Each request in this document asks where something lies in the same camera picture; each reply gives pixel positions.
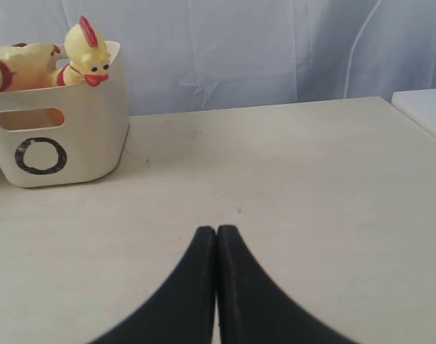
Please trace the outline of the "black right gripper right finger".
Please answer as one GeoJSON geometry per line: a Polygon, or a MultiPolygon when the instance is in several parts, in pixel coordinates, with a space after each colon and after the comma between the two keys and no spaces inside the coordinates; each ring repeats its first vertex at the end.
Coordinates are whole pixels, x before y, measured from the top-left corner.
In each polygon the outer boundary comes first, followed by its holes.
{"type": "Polygon", "coordinates": [[[238,228],[217,230],[222,343],[353,343],[295,303],[263,270],[238,228]]]}

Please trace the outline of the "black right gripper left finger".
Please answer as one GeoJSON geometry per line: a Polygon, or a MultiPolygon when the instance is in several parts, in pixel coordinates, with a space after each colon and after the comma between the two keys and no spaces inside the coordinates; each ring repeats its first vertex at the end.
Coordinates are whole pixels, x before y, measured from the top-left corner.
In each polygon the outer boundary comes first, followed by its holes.
{"type": "Polygon", "coordinates": [[[213,339],[217,269],[215,229],[201,226],[175,269],[97,344],[208,344],[213,339]]]}

